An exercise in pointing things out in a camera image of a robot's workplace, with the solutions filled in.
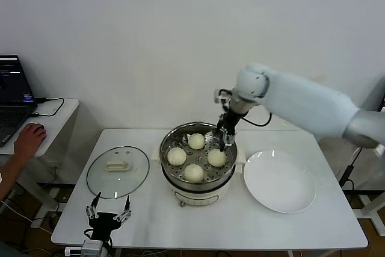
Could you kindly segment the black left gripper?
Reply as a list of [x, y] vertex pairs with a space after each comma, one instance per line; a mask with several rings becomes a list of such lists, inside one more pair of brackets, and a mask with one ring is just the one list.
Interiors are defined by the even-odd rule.
[[121, 221], [126, 221], [131, 217], [131, 202], [130, 195], [127, 195], [126, 203], [123, 211], [120, 214], [99, 212], [96, 207], [100, 199], [101, 192], [92, 200], [90, 205], [86, 206], [86, 214], [88, 217], [88, 224], [91, 227], [91, 240], [109, 240], [111, 232], [117, 230], [121, 226]]

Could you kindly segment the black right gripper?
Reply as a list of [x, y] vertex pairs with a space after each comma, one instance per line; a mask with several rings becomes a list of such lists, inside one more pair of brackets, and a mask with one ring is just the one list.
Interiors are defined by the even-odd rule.
[[235, 142], [235, 128], [238, 122], [241, 120], [241, 115], [234, 112], [231, 108], [225, 113], [219, 115], [219, 119], [216, 125], [215, 133], [221, 134], [220, 139], [220, 151], [224, 152], [227, 148], [231, 147]]

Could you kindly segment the person's bare hand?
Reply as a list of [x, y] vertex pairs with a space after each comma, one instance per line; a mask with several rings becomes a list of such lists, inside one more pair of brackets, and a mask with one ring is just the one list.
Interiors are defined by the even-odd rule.
[[39, 123], [27, 124], [14, 142], [16, 161], [25, 165], [35, 155], [45, 138], [46, 130], [43, 125]]

